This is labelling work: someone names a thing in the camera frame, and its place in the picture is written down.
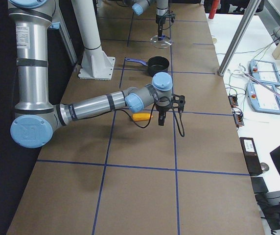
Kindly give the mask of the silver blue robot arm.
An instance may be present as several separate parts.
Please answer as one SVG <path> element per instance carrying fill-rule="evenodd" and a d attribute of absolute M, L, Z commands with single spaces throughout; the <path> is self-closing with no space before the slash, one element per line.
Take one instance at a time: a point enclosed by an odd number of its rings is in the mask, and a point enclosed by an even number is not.
<path fill-rule="evenodd" d="M 158 41 L 162 41 L 165 36 L 163 35 L 163 25 L 166 21 L 166 16 L 169 13 L 169 3 L 167 0 L 136 0 L 132 4 L 132 10 L 138 16 L 143 14 L 154 3 L 156 6 L 156 24 L 158 25 Z"/>
<path fill-rule="evenodd" d="M 57 0 L 10 0 L 9 17 L 16 27 L 16 66 L 19 102 L 10 127 L 12 140 L 25 148 L 47 144 L 54 132 L 72 121 L 95 118 L 127 107 L 133 113 L 147 106 L 159 111 L 160 119 L 173 107 L 171 76 L 157 71 L 151 83 L 130 87 L 79 102 L 63 104 L 68 69 L 49 68 L 48 47 L 65 46 L 65 54 L 75 65 L 78 57 Z"/>

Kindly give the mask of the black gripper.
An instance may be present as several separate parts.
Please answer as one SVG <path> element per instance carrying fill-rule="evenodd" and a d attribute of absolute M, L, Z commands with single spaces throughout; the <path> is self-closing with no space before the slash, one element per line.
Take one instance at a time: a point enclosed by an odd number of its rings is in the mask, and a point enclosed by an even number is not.
<path fill-rule="evenodd" d="M 158 125 L 163 126 L 166 119 L 166 112 L 171 108 L 170 101 L 159 101 L 155 103 L 155 106 L 159 112 Z"/>
<path fill-rule="evenodd" d="M 165 24 L 165 15 L 156 15 L 156 24 L 158 25 L 158 41 L 163 40 L 163 25 Z"/>

